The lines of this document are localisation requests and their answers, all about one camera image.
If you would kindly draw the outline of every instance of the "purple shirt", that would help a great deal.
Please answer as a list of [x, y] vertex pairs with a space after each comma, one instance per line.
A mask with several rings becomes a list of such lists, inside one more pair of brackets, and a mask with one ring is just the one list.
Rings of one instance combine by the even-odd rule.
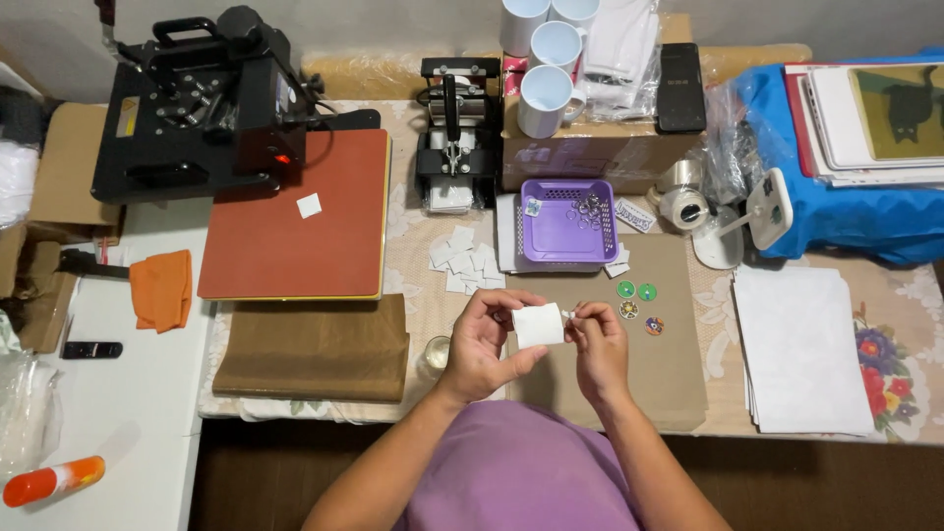
[[452, 422], [395, 530], [638, 530], [610, 441], [514, 401]]

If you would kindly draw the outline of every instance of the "white mug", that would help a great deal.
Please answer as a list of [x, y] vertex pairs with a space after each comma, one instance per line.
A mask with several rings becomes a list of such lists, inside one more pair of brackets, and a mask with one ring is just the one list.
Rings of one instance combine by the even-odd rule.
[[[567, 112], [567, 104], [574, 99], [580, 105]], [[531, 138], [547, 138], [562, 122], [580, 116], [586, 104], [586, 94], [574, 88], [570, 74], [549, 64], [535, 66], [521, 79], [518, 126]]]
[[548, 20], [559, 20], [587, 31], [599, 12], [599, 0], [552, 0]]
[[531, 35], [548, 21], [550, 0], [501, 0], [501, 49], [512, 57], [526, 57]]
[[531, 54], [528, 69], [550, 64], [568, 74], [573, 73], [577, 58], [586, 43], [587, 31], [566, 22], [545, 22], [531, 35]]

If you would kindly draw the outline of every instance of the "round badge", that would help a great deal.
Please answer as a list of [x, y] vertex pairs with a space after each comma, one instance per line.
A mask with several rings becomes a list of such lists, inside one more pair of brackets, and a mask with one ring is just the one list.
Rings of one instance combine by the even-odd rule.
[[665, 327], [666, 324], [658, 317], [646, 319], [646, 332], [648, 332], [649, 335], [659, 335]]
[[616, 293], [623, 299], [628, 299], [636, 294], [636, 286], [630, 281], [623, 281], [616, 285]]
[[655, 286], [652, 284], [642, 284], [639, 286], [639, 299], [650, 301], [655, 299]]
[[624, 319], [635, 319], [639, 315], [639, 306], [631, 300], [623, 300], [623, 303], [619, 305], [619, 314]]

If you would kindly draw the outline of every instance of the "cat picture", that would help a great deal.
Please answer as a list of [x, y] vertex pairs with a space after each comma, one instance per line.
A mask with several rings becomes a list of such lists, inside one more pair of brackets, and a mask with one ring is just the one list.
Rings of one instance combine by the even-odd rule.
[[931, 73], [936, 68], [937, 65], [932, 64], [921, 72], [923, 85], [892, 85], [883, 90], [888, 95], [888, 124], [895, 144], [900, 144], [904, 139], [918, 143], [918, 126], [927, 122], [934, 112], [932, 96], [935, 87]]

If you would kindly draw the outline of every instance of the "floral tablecloth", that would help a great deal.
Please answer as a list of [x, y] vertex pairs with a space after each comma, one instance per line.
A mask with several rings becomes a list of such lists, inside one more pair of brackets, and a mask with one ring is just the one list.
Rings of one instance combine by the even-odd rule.
[[[402, 293], [411, 347], [404, 399], [399, 404], [300, 402], [218, 397], [212, 379], [226, 355], [231, 304], [217, 309], [200, 389], [199, 412], [205, 417], [241, 416], [396, 421], [435, 382], [421, 361], [427, 342], [449, 335], [468, 297], [446, 292], [445, 273], [428, 269], [429, 249], [446, 241], [455, 225], [475, 229], [475, 243], [494, 245], [490, 211], [467, 215], [426, 215], [413, 191], [417, 135], [426, 127], [425, 111], [409, 101], [334, 102], [339, 111], [377, 109], [393, 137], [394, 157], [387, 217], [383, 292]], [[629, 199], [652, 212], [641, 197]], [[663, 231], [660, 226], [654, 231]], [[620, 232], [633, 232], [619, 224]], [[833, 267], [849, 284], [859, 361], [876, 431], [869, 440], [944, 445], [944, 300], [930, 265], [890, 270], [863, 258], [809, 253], [789, 266]], [[694, 433], [757, 436], [744, 404], [744, 361], [731, 291], [731, 275], [709, 269], [688, 245], [688, 271], [699, 337], [702, 371], [708, 391], [706, 421]], [[815, 308], [800, 309], [816, 311]], [[504, 398], [500, 389], [492, 397]], [[854, 438], [846, 436], [808, 436]]]

